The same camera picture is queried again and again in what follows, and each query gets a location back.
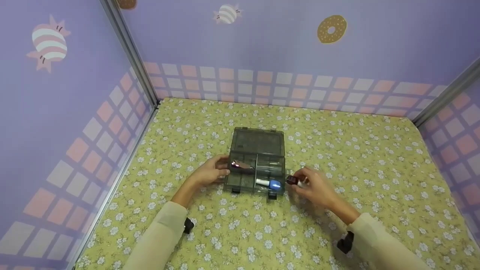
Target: black clip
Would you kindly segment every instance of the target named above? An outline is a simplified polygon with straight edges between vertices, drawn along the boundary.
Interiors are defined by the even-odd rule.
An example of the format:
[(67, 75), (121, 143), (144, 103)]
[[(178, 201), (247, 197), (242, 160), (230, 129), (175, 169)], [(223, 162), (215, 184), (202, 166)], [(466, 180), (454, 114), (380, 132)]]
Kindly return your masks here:
[(183, 226), (185, 226), (183, 233), (190, 234), (192, 229), (195, 227), (195, 224), (189, 218), (186, 218)]
[(352, 250), (354, 236), (354, 233), (348, 231), (345, 239), (340, 239), (336, 244), (338, 249), (340, 249), (340, 251), (342, 251), (344, 254), (347, 254), (350, 250)]
[(276, 191), (269, 189), (268, 190), (268, 199), (269, 200), (276, 200)]

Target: purple wall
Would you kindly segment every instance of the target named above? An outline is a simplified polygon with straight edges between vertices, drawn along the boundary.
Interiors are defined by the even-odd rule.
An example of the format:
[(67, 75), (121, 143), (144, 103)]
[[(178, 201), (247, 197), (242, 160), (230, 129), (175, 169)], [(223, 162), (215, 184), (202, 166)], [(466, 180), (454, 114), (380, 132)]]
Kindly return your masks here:
[(422, 125), (420, 132), (480, 243), (480, 80)]
[[(480, 56), (480, 2), (138, 1), (123, 10), (160, 98), (187, 97), (414, 118)], [(324, 44), (320, 22), (342, 15)]]
[(151, 108), (99, 1), (3, 1), (0, 32), (0, 269), (61, 269)]

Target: striped candy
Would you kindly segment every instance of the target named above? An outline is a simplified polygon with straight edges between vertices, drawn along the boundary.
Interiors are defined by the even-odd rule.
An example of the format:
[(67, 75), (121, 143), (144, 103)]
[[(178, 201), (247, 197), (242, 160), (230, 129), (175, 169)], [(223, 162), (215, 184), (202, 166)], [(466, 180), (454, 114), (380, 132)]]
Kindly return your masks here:
[(37, 58), (36, 69), (46, 68), (51, 72), (51, 62), (61, 61), (67, 55), (67, 43), (65, 37), (70, 34), (65, 30), (64, 22), (56, 23), (50, 16), (50, 24), (41, 24), (33, 29), (32, 41), (36, 51), (27, 56)]
[(241, 10), (239, 10), (238, 5), (235, 7), (232, 5), (222, 5), (220, 10), (214, 13), (214, 19), (217, 23), (231, 24), (237, 19), (237, 16), (241, 17)]

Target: metal frame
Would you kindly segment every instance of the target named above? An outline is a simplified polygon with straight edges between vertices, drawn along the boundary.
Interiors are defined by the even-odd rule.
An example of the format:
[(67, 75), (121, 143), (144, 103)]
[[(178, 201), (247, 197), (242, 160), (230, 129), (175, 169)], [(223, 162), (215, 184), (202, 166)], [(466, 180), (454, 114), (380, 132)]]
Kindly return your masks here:
[(462, 72), (462, 74), (460, 74), (441, 95), (430, 103), (429, 106), (423, 109), (412, 122), (417, 127), (420, 127), (452, 102), (458, 95), (467, 90), (468, 87), (478, 79), (480, 79), (480, 58)]
[(117, 191), (122, 177), (124, 176), (125, 172), (130, 166), (130, 163), (132, 162), (132, 159), (138, 150), (138, 146), (140, 145), (140, 142), (143, 140), (143, 137), (145, 136), (148, 130), (148, 126), (150, 125), (152, 119), (155, 117), (158, 111), (157, 106), (159, 105), (159, 101), (155, 94), (154, 88), (152, 86), (152, 82), (148, 77), (148, 74), (147, 74), (147, 71), (145, 70), (142, 59), (140, 58), (140, 54), (138, 53), (138, 50), (135, 47), (132, 36), (130, 35), (130, 32), (128, 31), (125, 21), (120, 13), (120, 9), (117, 5), (117, 2), (115, 0), (100, 0), (100, 3), (102, 4), (103, 9), (105, 10), (105, 14), (107, 15), (108, 20), (112, 24), (113, 30), (115, 31), (115, 34), (117, 34), (119, 42), (121, 43), (130, 64), (132, 65), (132, 69), (137, 75), (138, 81), (142, 86), (145, 95), (148, 98), (150, 106), (152, 107), (152, 112), (149, 116), (146, 126), (142, 130), (141, 135), (137, 138), (137, 141), (135, 142), (135, 147), (133, 148), (133, 151), (131, 152), (128, 159), (122, 164), (119, 174), (117, 175), (117, 178), (113, 182), (112, 188), (107, 193), (107, 196), (105, 197), (105, 200), (103, 201), (102, 205), (98, 209), (98, 213), (95, 215), (95, 218), (93, 219), (92, 224), (88, 228), (88, 231), (86, 232), (84, 238), (82, 239), (82, 242), (77, 247), (77, 250), (75, 251), (75, 255), (72, 257), (72, 259), (68, 263), (68, 266), (66, 268), (67, 270), (74, 269), (78, 259), (80, 258), (80, 255), (85, 250), (85, 247), (92, 235), (92, 232), (96, 228), (98, 222), (100, 221), (101, 217), (105, 213), (105, 210), (108, 204), (110, 203), (113, 195)]
[(146, 123), (146, 126), (144, 128), (144, 130), (142, 131), (142, 134), (137, 138), (137, 141), (135, 142), (135, 147), (133, 148), (133, 151), (131, 153), (131, 155), (128, 157), (128, 159), (123, 163), (122, 167), (120, 168), (120, 171), (119, 171), (119, 174), (117, 175), (117, 178), (115, 179), (115, 181), (113, 182), (113, 185), (112, 185), (112, 188), (110, 189), (110, 191), (107, 193), (107, 196), (105, 197), (105, 200), (103, 201), (102, 205), (100, 206), (100, 208), (98, 209), (98, 213), (95, 215), (95, 218), (93, 219), (92, 221), (92, 225), (90, 225), (90, 227), (88, 228), (88, 231), (86, 232), (82, 242), (80, 243), (80, 245), (77, 247), (77, 250), (75, 252), (75, 255), (72, 257), (72, 259), (70, 260), (70, 262), (68, 263), (68, 266), (67, 266), (67, 270), (71, 270), (71, 269), (74, 269), (78, 259), (80, 258), (80, 255), (83, 253), (83, 251), (85, 250), (85, 247), (88, 243), (88, 241), (90, 240), (90, 237), (92, 236), (92, 232), (95, 230), (98, 222), (100, 221), (101, 217), (103, 216), (103, 214), (105, 213), (105, 210), (107, 209), (107, 206), (108, 204), (110, 203), (113, 195), (115, 194), (115, 192), (117, 191), (119, 185), (120, 185), (120, 182), (121, 182), (121, 179), (122, 177), (124, 176), (125, 172), (127, 171), (128, 167), (130, 166), (130, 163), (132, 162), (133, 160), (133, 157), (135, 156), (135, 154), (137, 153), (137, 150), (138, 150), (138, 146), (140, 145), (140, 142), (143, 140), (143, 138), (145, 137), (145, 134), (147, 133), (148, 131), (148, 126), (150, 125), (150, 123), (152, 122), (153, 118), (155, 117), (156, 113), (157, 113), (158, 109), (154, 109), (152, 110), (152, 112), (150, 113), (150, 117)]
[(133, 42), (132, 36), (128, 31), (127, 25), (123, 20), (123, 17), (120, 13), (120, 9), (118, 4), (115, 0), (100, 0), (100, 3), (105, 10), (105, 14), (108, 17), (108, 20), (112, 24), (113, 30), (127, 55), (130, 64), (132, 65), (135, 74), (137, 75), (138, 81), (142, 85), (142, 88), (145, 94), (148, 97), (148, 100), (153, 108), (156, 108), (159, 104), (158, 98), (155, 94), (154, 88), (152, 86), (152, 82), (148, 77), (147, 71), (143, 65), (142, 59), (140, 58), (140, 54)]

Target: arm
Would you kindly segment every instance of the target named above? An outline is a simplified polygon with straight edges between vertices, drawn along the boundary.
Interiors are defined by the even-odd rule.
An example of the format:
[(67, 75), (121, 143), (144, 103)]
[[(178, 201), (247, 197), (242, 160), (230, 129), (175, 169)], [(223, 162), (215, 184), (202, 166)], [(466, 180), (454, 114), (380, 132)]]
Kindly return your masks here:
[(217, 155), (207, 160), (185, 180), (171, 201), (155, 216), (123, 269), (160, 270), (165, 267), (183, 234), (187, 208), (193, 196), (202, 186), (230, 173), (226, 170), (226, 164), (221, 164), (227, 158), (228, 155)]
[(304, 167), (296, 171), (294, 176), (309, 185), (305, 189), (293, 185), (292, 189), (313, 204), (329, 209), (348, 225), (347, 230), (354, 233), (352, 248), (374, 269), (430, 269), (368, 213), (360, 215), (351, 204), (338, 196), (322, 172)]

